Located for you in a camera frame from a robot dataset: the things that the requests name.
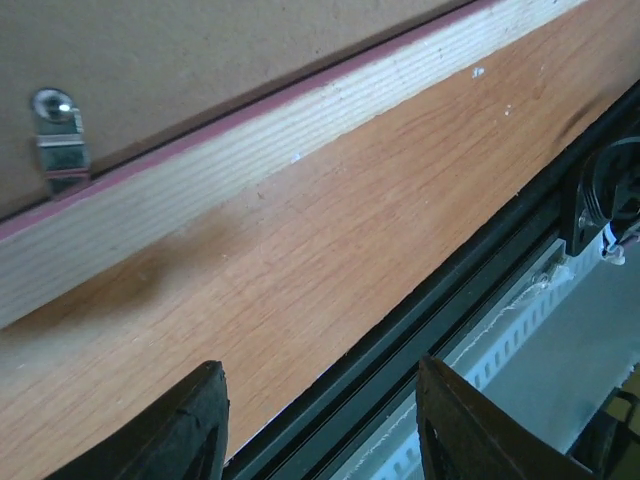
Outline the pink picture frame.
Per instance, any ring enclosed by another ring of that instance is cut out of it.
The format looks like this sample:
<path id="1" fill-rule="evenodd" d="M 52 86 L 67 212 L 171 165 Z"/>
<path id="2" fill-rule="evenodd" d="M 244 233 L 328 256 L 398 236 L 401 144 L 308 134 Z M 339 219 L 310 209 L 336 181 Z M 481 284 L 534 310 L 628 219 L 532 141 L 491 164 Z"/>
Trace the pink picture frame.
<path id="1" fill-rule="evenodd" d="M 2 324 L 572 8 L 472 2 L 4 222 Z"/>

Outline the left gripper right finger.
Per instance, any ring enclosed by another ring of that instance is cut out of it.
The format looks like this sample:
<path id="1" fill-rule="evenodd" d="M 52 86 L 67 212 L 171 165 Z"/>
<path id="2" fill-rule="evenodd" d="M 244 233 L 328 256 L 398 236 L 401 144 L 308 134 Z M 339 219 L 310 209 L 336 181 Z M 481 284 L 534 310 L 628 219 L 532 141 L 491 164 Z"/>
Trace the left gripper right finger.
<path id="1" fill-rule="evenodd" d="M 522 428 L 443 361 L 424 356 L 416 385 L 427 479 L 592 479 Z"/>

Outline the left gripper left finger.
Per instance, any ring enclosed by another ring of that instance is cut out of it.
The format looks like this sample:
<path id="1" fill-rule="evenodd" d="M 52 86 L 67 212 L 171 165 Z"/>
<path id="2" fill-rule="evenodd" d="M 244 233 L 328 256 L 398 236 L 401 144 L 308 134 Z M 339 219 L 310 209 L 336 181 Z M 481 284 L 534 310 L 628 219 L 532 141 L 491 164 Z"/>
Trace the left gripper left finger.
<path id="1" fill-rule="evenodd" d="M 230 402 L 222 363 L 206 361 L 50 479 L 220 479 Z"/>

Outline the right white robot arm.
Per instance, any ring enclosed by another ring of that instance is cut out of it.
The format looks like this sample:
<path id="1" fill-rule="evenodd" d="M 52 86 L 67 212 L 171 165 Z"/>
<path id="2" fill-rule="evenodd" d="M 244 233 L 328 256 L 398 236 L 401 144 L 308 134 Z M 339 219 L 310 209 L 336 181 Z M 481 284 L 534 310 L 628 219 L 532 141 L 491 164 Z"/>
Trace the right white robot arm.
<path id="1" fill-rule="evenodd" d="M 565 252 L 579 256 L 591 242 L 601 258 L 624 263 L 625 248 L 639 241 L 639 137 L 626 136 L 573 167 L 561 202 Z"/>

